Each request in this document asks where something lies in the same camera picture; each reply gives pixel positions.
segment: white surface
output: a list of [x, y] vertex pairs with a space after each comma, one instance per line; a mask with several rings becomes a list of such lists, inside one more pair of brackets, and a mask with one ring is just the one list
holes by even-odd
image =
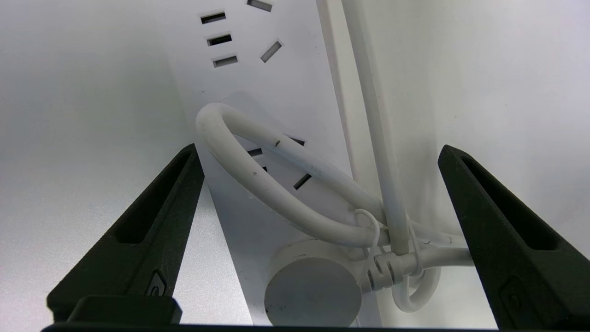
[[[1, 0], [0, 331], [51, 324], [48, 292], [191, 142], [148, 2]], [[175, 292], [183, 321], [248, 324], [203, 199]]]
[[[408, 214], [458, 230], [436, 160], [469, 152], [585, 255], [590, 75], [584, 1], [345, 1], [361, 82], [391, 115]], [[374, 169], [365, 169], [372, 174]], [[388, 326], [492, 327], [473, 269], [444, 269], [420, 312]]]
[[174, 299], [182, 308], [181, 324], [252, 324], [206, 183], [196, 206]]
[[[350, 174], [315, 1], [276, 1], [271, 12], [242, 0], [156, 1], [154, 6], [190, 123], [207, 103], [224, 102], [263, 125], [303, 139], [306, 149]], [[225, 11], [226, 19], [201, 24], [200, 15], [219, 10]], [[209, 47], [206, 38], [222, 32], [231, 33], [232, 41]], [[260, 56], [277, 40], [281, 49], [262, 62]], [[230, 54], [236, 54], [238, 63], [213, 67], [212, 59]], [[202, 142], [197, 141], [197, 149], [253, 323], [269, 324], [263, 303], [268, 264], [278, 248], [308, 237], [236, 183]], [[313, 177], [295, 190], [303, 171], [266, 149], [256, 161], [303, 203], [352, 224], [352, 209]], [[375, 302], [373, 295], [368, 297]], [[368, 311], [370, 321], [378, 324], [378, 313]]]

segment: outlet slot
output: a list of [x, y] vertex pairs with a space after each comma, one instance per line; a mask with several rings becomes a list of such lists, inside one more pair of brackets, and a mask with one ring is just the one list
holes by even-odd
[[299, 179], [299, 181], [297, 181], [297, 183], [295, 183], [295, 185], [293, 186], [293, 188], [295, 188], [295, 190], [299, 190], [299, 188], [301, 188], [301, 186], [303, 184], [305, 184], [307, 182], [307, 180], [311, 179], [312, 176], [309, 174], [305, 174], [301, 179]]
[[257, 149], [250, 150], [250, 151], [248, 151], [248, 154], [251, 157], [254, 157], [254, 156], [257, 156], [257, 155], [261, 155], [262, 154], [262, 149], [261, 148], [257, 148]]
[[292, 140], [294, 140], [295, 142], [299, 143], [299, 145], [301, 145], [302, 147], [305, 146], [305, 141], [304, 140], [298, 139], [298, 138], [295, 138], [295, 137], [291, 137], [291, 136], [289, 136], [289, 138], [292, 139]]
[[217, 67], [227, 66], [232, 63], [238, 63], [237, 56], [231, 56], [231, 57], [221, 58], [218, 60], [213, 60], [213, 67], [217, 68]]
[[248, 6], [252, 6], [254, 8], [262, 9], [263, 11], [270, 12], [273, 9], [273, 5], [269, 4], [268, 2], [260, 1], [260, 0], [248, 0], [246, 2]]
[[231, 41], [231, 34], [220, 35], [219, 37], [209, 38], [207, 39], [207, 44], [209, 46], [219, 45], [223, 43], [227, 43]]
[[262, 62], [266, 63], [278, 50], [283, 47], [280, 41], [276, 41], [264, 54], [260, 57]]
[[202, 16], [201, 23], [207, 24], [207, 23], [221, 21], [222, 19], [225, 19], [225, 12], [217, 12], [215, 14]]

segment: white cable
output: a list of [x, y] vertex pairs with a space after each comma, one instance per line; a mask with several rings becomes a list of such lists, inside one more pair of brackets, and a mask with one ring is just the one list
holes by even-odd
[[375, 253], [377, 252], [377, 247], [378, 247], [377, 243], [379, 241], [379, 222], [377, 221], [377, 219], [375, 219], [375, 216], [373, 216], [371, 214], [371, 212], [368, 212], [367, 210], [356, 209], [355, 214], [362, 214], [365, 217], [369, 218], [369, 220], [373, 224], [373, 231], [375, 232], [375, 236], [373, 237], [373, 243], [371, 244], [371, 251], [369, 252], [369, 255], [367, 256], [367, 259], [365, 261], [363, 269], [361, 270], [359, 277], [357, 278], [357, 281], [356, 281], [360, 285], [360, 283], [363, 281], [363, 279], [365, 279], [367, 277], [367, 272], [369, 272], [369, 267], [370, 267], [371, 263], [373, 262], [373, 259], [375, 258]]
[[[269, 206], [269, 208], [276, 211], [308, 235], [338, 245], [362, 248], [371, 247], [371, 254], [373, 255], [376, 252], [375, 247], [378, 245], [391, 244], [392, 248], [395, 247], [397, 249], [396, 251], [403, 252], [406, 250], [404, 248], [407, 248], [407, 243], [390, 243], [388, 235], [395, 235], [394, 238], [396, 239], [407, 239], [409, 234], [408, 232], [403, 232], [403, 230], [407, 230], [407, 225], [410, 224], [412, 225], [410, 235], [415, 246], [418, 243], [416, 237], [424, 240], [424, 243], [432, 241], [433, 243], [443, 245], [464, 245], [464, 238], [461, 236], [437, 232], [410, 219], [397, 218], [396, 216], [400, 212], [397, 208], [399, 204], [394, 204], [396, 205], [395, 208], [389, 206], [388, 215], [392, 217], [392, 220], [387, 220], [385, 218], [385, 209], [380, 199], [367, 193], [348, 175], [341, 172], [323, 158], [311, 154], [307, 149], [292, 141], [281, 132], [263, 127], [228, 105], [220, 103], [206, 105], [196, 117], [196, 129], [199, 137], [205, 142], [211, 154], [234, 179], [264, 204]], [[349, 226], [324, 217], [312, 210], [264, 172], [258, 163], [238, 143], [233, 134], [259, 144], [261, 147], [291, 161], [339, 193], [353, 206], [366, 211], [372, 216], [372, 219], [370, 218], [372, 222], [380, 220], [382, 223], [387, 224], [389, 233], [387, 229], [379, 229], [378, 224], [374, 226], [375, 229], [373, 230], [364, 227]], [[384, 146], [380, 145], [379, 154], [384, 156], [387, 154], [385, 152], [387, 151], [384, 150]], [[389, 188], [392, 185], [391, 182], [394, 180], [392, 176], [395, 174], [387, 173], [386, 175], [387, 181], [382, 181], [383, 183], [381, 183], [382, 192], [384, 195], [387, 194], [385, 196], [388, 197], [390, 203], [399, 201], [401, 196]], [[449, 257], [445, 256], [442, 250], [436, 249], [435, 251], [438, 254], [434, 254], [434, 251], [425, 250], [421, 252], [419, 247], [415, 247], [415, 255], [400, 256], [400, 258], [403, 258], [402, 262], [412, 264], [411, 271], [404, 271], [404, 274], [418, 273], [421, 270], [420, 265], [426, 269], [428, 264], [440, 266], [451, 262], [452, 259], [449, 260]], [[423, 281], [412, 295], [409, 294], [408, 280], [406, 277], [402, 283], [394, 286], [392, 289], [396, 305], [401, 310], [407, 312], [421, 308], [430, 296], [432, 296], [438, 284], [439, 277], [439, 268], [426, 270]]]
[[[382, 214], [381, 204], [346, 174], [281, 132], [265, 128], [236, 109], [220, 104], [206, 105], [196, 116], [196, 129], [219, 164], [241, 185], [269, 208], [320, 240], [344, 246], [370, 247], [373, 231], [349, 226], [322, 216], [291, 195], [248, 155], [232, 133], [272, 150], [301, 166], [335, 189], [355, 207]], [[387, 231], [381, 231], [379, 244], [389, 244]]]
[[[329, 219], [321, 216], [313, 210], [312, 212], [298, 210], [299, 208], [302, 208], [302, 206], [306, 206], [284, 190], [274, 179], [272, 179], [272, 177], [261, 172], [260, 166], [247, 154], [247, 152], [244, 151], [241, 145], [235, 140], [232, 133], [249, 139], [256, 144], [281, 155], [283, 158], [305, 170], [314, 178], [325, 183], [329, 188], [339, 193], [353, 206], [371, 212], [377, 220], [387, 225], [383, 204], [380, 199], [367, 193], [356, 181], [352, 180], [348, 175], [338, 170], [323, 158], [311, 154], [307, 149], [292, 141], [281, 132], [263, 127], [257, 122], [248, 119], [247, 116], [235, 108], [221, 103], [211, 103], [206, 105], [197, 114], [196, 129], [211, 154], [221, 166], [228, 171], [228, 173], [230, 173], [251, 193], [255, 194], [255, 191], [261, 193], [260, 196], [258, 194], [255, 194], [255, 196], [271, 207], [271, 209], [285, 217], [288, 221], [296, 224], [296, 226], [304, 232], [312, 236], [314, 236], [313, 234], [320, 233], [317, 237], [328, 242], [364, 248], [370, 246], [372, 238], [370, 232], [367, 232], [366, 229], [361, 229], [360, 235], [353, 236], [355, 240], [352, 240], [352, 243], [350, 239], [345, 239], [344, 242], [347, 244], [332, 241], [330, 240], [332, 237], [322, 237], [322, 234], [325, 233], [324, 230], [319, 230], [318, 232], [315, 231], [311, 234], [309, 228], [318, 228], [319, 226], [316, 227], [315, 224], [318, 219], [323, 219], [323, 221], [320, 222], [323, 225], [325, 225], [325, 221]], [[252, 179], [254, 173], [259, 175], [257, 179]], [[277, 187], [283, 189], [281, 197], [286, 196], [286, 199], [283, 200], [279, 197], [277, 197], [277, 199], [272, 199], [271, 194], [267, 189], [274, 188], [278, 190]], [[285, 203], [289, 206], [284, 207], [283, 209], [274, 208], [276, 205], [282, 205]], [[292, 219], [290, 217], [291, 214], [285, 215], [281, 212], [287, 208], [291, 213], [296, 214], [298, 218]], [[309, 222], [299, 224], [298, 220], [304, 217], [308, 218]], [[458, 236], [440, 233], [413, 221], [411, 221], [411, 223], [415, 226], [416, 236], [424, 242], [431, 240], [433, 244], [442, 245], [447, 245], [449, 242], [461, 243], [461, 239]], [[389, 244], [387, 234], [382, 234], [380, 236], [379, 243], [381, 245]]]
[[422, 255], [420, 254], [420, 244], [418, 243], [418, 239], [416, 238], [414, 226], [408, 223], [408, 229], [410, 238], [412, 239], [412, 246], [414, 247], [414, 256], [416, 257], [416, 270], [412, 273], [412, 276], [420, 276], [422, 274], [422, 271], [424, 270], [424, 266], [422, 264]]

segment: power strip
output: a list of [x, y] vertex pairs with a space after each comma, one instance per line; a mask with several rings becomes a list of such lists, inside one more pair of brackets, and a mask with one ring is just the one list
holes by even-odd
[[[200, 108], [224, 102], [280, 128], [351, 174], [315, 1], [180, 0], [153, 5], [192, 126]], [[303, 203], [353, 224], [352, 207], [337, 193], [264, 148], [240, 142]], [[264, 290], [271, 259], [280, 248], [309, 237], [231, 178], [198, 139], [196, 145], [253, 323], [267, 325]], [[366, 295], [360, 324], [381, 326], [378, 312], [375, 295]]]

